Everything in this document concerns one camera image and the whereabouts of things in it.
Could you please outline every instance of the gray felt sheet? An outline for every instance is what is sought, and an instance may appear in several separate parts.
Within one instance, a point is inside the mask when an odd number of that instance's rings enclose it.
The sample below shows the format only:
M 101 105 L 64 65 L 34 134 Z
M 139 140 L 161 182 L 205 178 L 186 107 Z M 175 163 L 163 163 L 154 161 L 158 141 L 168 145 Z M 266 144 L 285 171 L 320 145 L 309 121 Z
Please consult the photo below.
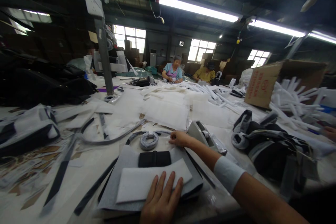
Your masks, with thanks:
M 98 209 L 110 209 L 119 211 L 141 211 L 145 201 L 127 202 L 116 204 L 119 181 L 121 176 L 121 171 L 123 168 L 134 168 L 138 167 L 138 159 L 140 153 L 133 150 L 129 145 L 125 145 L 119 155 L 118 161 L 112 171 L 111 177 L 107 182 L 105 191 L 102 198 L 97 206 Z M 184 159 L 190 173 L 192 174 L 192 179 L 183 186 L 181 196 L 190 192 L 195 187 L 203 183 L 203 179 L 199 175 L 198 171 L 192 164 L 186 151 L 182 148 L 175 147 L 170 150 L 170 159 L 174 163 L 181 158 Z

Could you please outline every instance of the open cardboard box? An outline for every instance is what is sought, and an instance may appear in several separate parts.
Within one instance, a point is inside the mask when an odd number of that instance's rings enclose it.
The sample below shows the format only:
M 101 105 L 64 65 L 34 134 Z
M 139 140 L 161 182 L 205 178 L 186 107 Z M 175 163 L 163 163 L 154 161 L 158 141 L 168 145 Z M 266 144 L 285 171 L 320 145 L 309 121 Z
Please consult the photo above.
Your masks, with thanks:
M 275 82 L 281 83 L 283 79 L 291 79 L 294 76 L 301 79 L 296 90 L 301 86 L 306 86 L 304 91 L 318 88 L 322 82 L 326 66 L 326 63 L 286 59 L 254 68 L 245 95 L 245 102 L 268 109 Z

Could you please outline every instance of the window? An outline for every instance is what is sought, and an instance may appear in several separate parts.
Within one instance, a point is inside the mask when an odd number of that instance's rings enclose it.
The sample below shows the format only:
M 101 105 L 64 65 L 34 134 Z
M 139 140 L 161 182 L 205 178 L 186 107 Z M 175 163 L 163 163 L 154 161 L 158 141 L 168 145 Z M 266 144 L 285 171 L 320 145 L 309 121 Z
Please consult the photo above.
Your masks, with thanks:
M 254 60 L 254 64 L 251 68 L 261 67 L 270 55 L 270 52 L 252 50 L 247 60 Z
M 34 11 L 22 10 L 22 9 L 13 9 L 13 8 L 8 8 L 8 13 L 31 27 L 33 27 L 32 22 L 38 22 L 38 23 L 51 23 L 52 22 L 50 15 L 47 13 L 34 12 Z M 13 26 L 15 26 L 16 28 L 20 30 L 23 30 L 25 32 L 30 31 L 29 29 L 23 27 L 22 25 L 18 24 L 12 19 L 10 19 L 10 22 L 12 23 Z M 22 33 L 16 29 L 15 29 L 15 32 L 17 34 L 26 35 L 25 33 Z
M 118 25 L 113 25 L 113 30 L 119 47 L 125 48 L 126 39 L 132 42 L 132 48 L 137 48 L 139 53 L 144 53 L 146 30 Z
M 188 60 L 201 61 L 203 53 L 213 53 L 216 43 L 193 39 L 189 51 Z

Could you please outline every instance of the electrical outlet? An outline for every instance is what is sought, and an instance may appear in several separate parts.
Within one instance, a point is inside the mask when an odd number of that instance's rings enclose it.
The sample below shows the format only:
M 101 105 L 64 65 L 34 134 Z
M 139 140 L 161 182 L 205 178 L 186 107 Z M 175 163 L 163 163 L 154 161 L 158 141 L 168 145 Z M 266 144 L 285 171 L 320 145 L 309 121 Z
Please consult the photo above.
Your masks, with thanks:
M 104 17 L 103 6 L 100 0 L 85 0 L 88 13 Z

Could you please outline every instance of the blue shirt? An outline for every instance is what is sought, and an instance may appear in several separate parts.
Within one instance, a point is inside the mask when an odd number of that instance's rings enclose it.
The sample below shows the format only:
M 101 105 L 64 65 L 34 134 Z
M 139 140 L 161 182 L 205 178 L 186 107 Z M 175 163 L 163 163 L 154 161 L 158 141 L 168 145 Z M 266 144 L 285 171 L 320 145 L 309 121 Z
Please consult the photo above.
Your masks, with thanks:
M 173 68 L 171 68 L 171 66 L 172 66 L 172 63 L 168 63 L 165 67 L 164 67 L 164 69 L 163 70 L 165 70 L 167 73 L 169 73 L 169 74 L 173 74 L 173 73 L 175 73 L 174 72 L 174 70 L 173 70 Z M 177 71 L 177 75 L 176 75 L 176 79 L 182 79 L 182 69 L 181 68 L 177 68 L 176 69 L 176 71 Z

